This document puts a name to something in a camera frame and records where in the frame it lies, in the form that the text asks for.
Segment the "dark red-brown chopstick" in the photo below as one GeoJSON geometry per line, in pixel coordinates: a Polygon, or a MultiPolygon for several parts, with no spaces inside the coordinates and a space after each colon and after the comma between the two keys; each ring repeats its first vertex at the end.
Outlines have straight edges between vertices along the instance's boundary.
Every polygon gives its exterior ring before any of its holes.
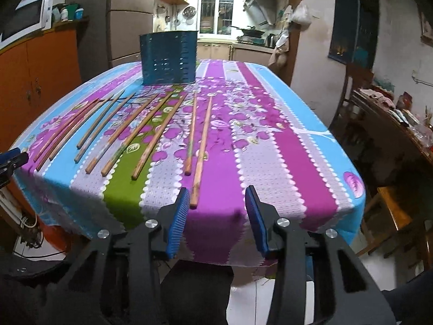
{"type": "Polygon", "coordinates": [[[110,97],[93,100],[85,107],[81,108],[71,118],[68,118],[34,157],[34,162],[36,163],[34,169],[39,172],[47,160],[51,161],[60,151],[65,142],[74,134],[74,128],[79,125],[87,115],[92,115],[108,100],[110,100],[110,97]]]}

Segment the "short tan chopstick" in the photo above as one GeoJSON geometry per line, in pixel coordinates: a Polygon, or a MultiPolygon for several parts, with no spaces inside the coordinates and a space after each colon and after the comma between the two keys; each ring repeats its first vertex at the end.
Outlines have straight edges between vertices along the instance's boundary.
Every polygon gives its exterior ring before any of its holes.
{"type": "Polygon", "coordinates": [[[80,139],[80,141],[77,143],[76,147],[78,149],[81,149],[81,147],[84,145],[84,143],[87,141],[91,133],[96,129],[99,122],[104,118],[106,113],[110,110],[110,108],[117,102],[117,100],[121,97],[121,95],[125,92],[125,90],[121,90],[118,93],[116,93],[113,97],[113,99],[108,99],[106,102],[108,105],[105,107],[105,109],[102,111],[102,113],[96,118],[96,120],[92,123],[88,131],[83,135],[83,137],[80,139]]]}

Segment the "grey-brown chopstick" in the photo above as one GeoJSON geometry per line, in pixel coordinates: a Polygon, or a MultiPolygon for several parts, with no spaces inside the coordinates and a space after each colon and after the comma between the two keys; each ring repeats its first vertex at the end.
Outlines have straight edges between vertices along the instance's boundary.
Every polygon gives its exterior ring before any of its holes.
{"type": "Polygon", "coordinates": [[[86,153],[88,147],[93,143],[93,141],[96,139],[99,133],[104,129],[107,123],[110,122],[110,120],[116,115],[116,113],[123,108],[126,103],[131,100],[132,97],[134,97],[135,92],[132,92],[129,96],[127,96],[124,100],[122,100],[111,112],[108,111],[104,118],[99,122],[96,129],[91,133],[87,141],[84,143],[84,145],[81,147],[81,149],[78,149],[78,153],[76,154],[76,157],[74,158],[74,162],[77,164],[82,156],[86,153]]]}

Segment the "wooden chopstick green band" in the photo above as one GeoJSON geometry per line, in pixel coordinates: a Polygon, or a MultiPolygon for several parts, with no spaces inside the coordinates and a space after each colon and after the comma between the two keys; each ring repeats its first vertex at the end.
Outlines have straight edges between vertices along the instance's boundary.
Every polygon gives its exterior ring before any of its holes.
{"type": "Polygon", "coordinates": [[[187,148],[187,156],[184,163],[184,174],[186,176],[190,176],[192,173],[192,155],[194,149],[194,136],[195,136],[195,121],[197,117],[197,93],[194,94],[193,104],[192,104],[192,120],[190,123],[190,131],[189,131],[189,141],[187,148]]]}

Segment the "light wooden chopstick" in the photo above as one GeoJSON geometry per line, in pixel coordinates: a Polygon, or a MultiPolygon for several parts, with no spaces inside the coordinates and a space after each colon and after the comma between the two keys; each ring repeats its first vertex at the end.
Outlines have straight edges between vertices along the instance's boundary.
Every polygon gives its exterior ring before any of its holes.
{"type": "Polygon", "coordinates": [[[162,122],[162,124],[160,125],[159,129],[155,132],[153,138],[150,140],[150,142],[148,143],[147,147],[145,148],[145,151],[143,152],[143,154],[141,155],[139,161],[137,162],[134,171],[131,174],[131,180],[137,180],[137,178],[139,178],[139,175],[144,167],[144,165],[146,164],[146,161],[149,159],[151,153],[153,152],[156,144],[158,143],[158,141],[160,140],[162,134],[165,131],[165,128],[168,126],[170,120],[172,120],[172,117],[175,115],[175,113],[177,112],[178,108],[181,106],[181,104],[183,103],[184,99],[186,97],[186,94],[183,94],[179,100],[177,101],[177,103],[174,105],[174,107],[172,108],[172,110],[169,112],[169,114],[167,115],[167,117],[164,119],[164,121],[162,122]]]}

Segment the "brown chopstick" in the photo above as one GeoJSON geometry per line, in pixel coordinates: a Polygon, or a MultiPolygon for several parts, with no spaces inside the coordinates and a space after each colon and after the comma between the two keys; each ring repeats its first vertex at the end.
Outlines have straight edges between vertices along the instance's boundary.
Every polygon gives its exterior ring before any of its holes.
{"type": "Polygon", "coordinates": [[[82,115],[78,115],[78,117],[72,121],[72,123],[67,127],[65,133],[61,135],[61,139],[59,140],[57,145],[50,152],[48,160],[52,161],[55,158],[55,156],[60,152],[65,143],[75,134],[75,132],[77,132],[77,130],[79,130],[82,124],[86,122],[89,118],[91,118],[93,114],[97,112],[105,103],[107,103],[106,101],[108,99],[111,98],[108,97],[107,99],[103,99],[91,105],[88,109],[84,111],[82,115]]]}

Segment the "kitchen range hood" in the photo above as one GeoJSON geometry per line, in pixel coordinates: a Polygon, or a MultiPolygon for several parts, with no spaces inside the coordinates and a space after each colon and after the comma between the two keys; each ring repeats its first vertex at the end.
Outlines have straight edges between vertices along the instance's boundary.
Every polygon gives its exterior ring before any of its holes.
{"type": "Polygon", "coordinates": [[[245,0],[244,10],[255,27],[274,27],[277,22],[277,0],[245,0]]]}

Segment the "orange wooden cabinet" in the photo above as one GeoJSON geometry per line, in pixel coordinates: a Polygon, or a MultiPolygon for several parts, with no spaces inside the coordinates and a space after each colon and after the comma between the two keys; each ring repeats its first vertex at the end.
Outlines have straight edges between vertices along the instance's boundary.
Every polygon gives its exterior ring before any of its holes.
{"type": "Polygon", "coordinates": [[[1,151],[81,84],[78,44],[88,18],[34,32],[1,50],[1,151]]]}

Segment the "small wooden stool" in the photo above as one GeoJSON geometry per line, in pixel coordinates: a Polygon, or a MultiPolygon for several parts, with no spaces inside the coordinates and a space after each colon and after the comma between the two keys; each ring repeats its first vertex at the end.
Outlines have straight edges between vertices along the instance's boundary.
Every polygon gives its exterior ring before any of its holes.
{"type": "Polygon", "coordinates": [[[421,211],[412,190],[404,186],[378,187],[364,208],[360,230],[366,246],[356,255],[371,255],[392,238],[413,233],[420,224],[421,211]]]}

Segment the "white microwave oven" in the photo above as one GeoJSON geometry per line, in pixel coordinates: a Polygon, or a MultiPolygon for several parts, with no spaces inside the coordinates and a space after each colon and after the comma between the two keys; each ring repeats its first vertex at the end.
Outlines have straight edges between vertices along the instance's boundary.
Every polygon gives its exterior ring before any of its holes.
{"type": "Polygon", "coordinates": [[[1,49],[33,32],[51,28],[53,0],[24,0],[1,28],[1,49]]]}

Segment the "wooden chair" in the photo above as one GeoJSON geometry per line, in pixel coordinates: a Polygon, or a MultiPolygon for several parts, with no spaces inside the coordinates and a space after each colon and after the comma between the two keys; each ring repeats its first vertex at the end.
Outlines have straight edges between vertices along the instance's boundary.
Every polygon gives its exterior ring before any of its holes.
{"type": "Polygon", "coordinates": [[[343,89],[337,104],[337,110],[329,126],[330,132],[335,130],[339,118],[349,119],[354,107],[352,98],[355,90],[370,88],[373,84],[373,78],[373,72],[357,63],[349,62],[346,65],[343,89]]]}

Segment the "blue perforated utensil holder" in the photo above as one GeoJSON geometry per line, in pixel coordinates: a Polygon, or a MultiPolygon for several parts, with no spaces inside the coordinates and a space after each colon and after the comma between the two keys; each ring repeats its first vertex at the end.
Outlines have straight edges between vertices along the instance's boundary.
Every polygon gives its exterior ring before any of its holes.
{"type": "Polygon", "coordinates": [[[169,31],[139,36],[144,85],[195,83],[197,31],[169,31]]]}

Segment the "grey brown refrigerator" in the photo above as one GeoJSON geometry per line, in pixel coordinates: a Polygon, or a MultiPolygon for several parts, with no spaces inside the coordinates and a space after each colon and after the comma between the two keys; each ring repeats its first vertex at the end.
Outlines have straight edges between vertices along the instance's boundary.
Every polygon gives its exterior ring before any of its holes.
{"type": "Polygon", "coordinates": [[[81,79],[109,68],[138,62],[139,37],[153,31],[155,0],[66,0],[84,8],[87,26],[78,43],[81,79]]]}

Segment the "electric kettle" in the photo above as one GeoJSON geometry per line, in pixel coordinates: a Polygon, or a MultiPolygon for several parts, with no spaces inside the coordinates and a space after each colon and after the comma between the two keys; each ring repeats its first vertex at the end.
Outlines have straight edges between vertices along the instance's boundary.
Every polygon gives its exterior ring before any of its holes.
{"type": "Polygon", "coordinates": [[[266,36],[265,46],[267,48],[274,49],[276,46],[276,39],[277,39],[277,36],[275,34],[269,33],[266,36]]]}

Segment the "black wok on stove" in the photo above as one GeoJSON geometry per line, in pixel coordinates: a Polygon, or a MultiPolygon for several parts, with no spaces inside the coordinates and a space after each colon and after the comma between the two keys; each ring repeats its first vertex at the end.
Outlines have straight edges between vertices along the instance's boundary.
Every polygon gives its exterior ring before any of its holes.
{"type": "Polygon", "coordinates": [[[231,28],[235,28],[236,30],[242,31],[243,35],[247,36],[247,37],[261,38],[264,34],[263,31],[256,30],[253,27],[249,27],[249,28],[245,29],[245,28],[239,28],[239,27],[231,25],[231,28]]]}

